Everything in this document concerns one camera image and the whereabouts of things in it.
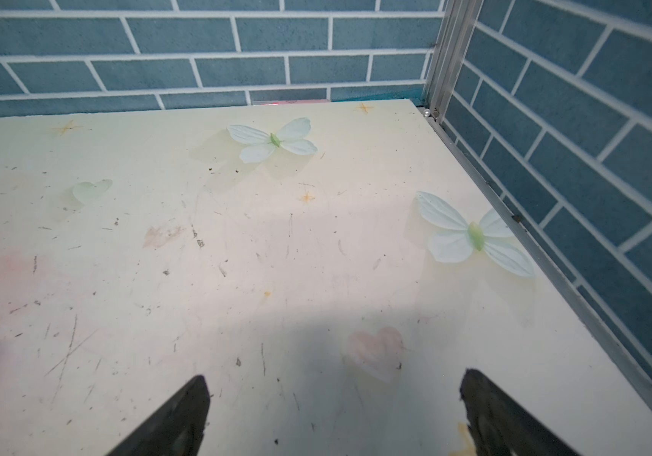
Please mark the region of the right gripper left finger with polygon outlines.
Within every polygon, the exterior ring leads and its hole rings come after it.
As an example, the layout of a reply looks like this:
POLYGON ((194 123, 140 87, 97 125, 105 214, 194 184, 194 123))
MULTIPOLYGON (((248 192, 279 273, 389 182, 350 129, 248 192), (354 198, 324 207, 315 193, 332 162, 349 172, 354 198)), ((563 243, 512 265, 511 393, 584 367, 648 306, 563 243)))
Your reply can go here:
POLYGON ((193 376, 109 456, 198 455, 210 400, 204 376, 193 376))

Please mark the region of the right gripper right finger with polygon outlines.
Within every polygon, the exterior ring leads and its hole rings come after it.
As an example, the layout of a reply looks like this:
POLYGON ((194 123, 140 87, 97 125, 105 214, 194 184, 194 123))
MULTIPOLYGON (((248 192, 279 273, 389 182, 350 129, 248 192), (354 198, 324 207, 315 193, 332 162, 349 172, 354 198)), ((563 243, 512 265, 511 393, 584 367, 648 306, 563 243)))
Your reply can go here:
POLYGON ((578 456, 479 370, 464 374, 461 400, 478 455, 578 456))

